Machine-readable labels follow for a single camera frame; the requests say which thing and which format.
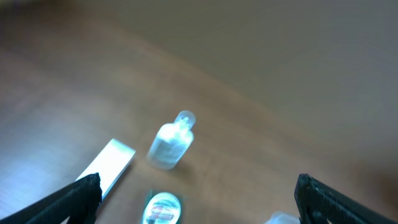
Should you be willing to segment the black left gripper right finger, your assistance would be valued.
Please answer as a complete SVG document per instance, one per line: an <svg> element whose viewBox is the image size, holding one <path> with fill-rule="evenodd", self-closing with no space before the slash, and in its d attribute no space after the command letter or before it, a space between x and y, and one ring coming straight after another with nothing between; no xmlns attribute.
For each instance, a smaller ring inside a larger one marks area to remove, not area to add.
<svg viewBox="0 0 398 224"><path fill-rule="evenodd" d="M294 197L301 224L395 224L308 174L298 176Z"/></svg>

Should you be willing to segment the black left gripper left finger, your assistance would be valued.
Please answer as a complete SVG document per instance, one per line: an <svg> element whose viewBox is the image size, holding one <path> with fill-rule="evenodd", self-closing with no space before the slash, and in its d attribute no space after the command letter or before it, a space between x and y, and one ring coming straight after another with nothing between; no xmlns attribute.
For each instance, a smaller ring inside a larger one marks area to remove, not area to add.
<svg viewBox="0 0 398 224"><path fill-rule="evenodd" d="M90 224L102 203L100 175L89 174L4 218L1 224Z"/></svg>

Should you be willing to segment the white green Panadol box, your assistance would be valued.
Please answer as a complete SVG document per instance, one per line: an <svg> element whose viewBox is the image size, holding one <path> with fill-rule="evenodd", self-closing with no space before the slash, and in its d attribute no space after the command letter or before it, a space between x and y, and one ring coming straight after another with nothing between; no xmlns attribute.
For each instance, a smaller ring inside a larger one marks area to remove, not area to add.
<svg viewBox="0 0 398 224"><path fill-rule="evenodd" d="M98 173L102 199L105 199L114 184L133 160L136 151L117 139L110 140L91 164L77 177L79 180L89 174Z"/></svg>

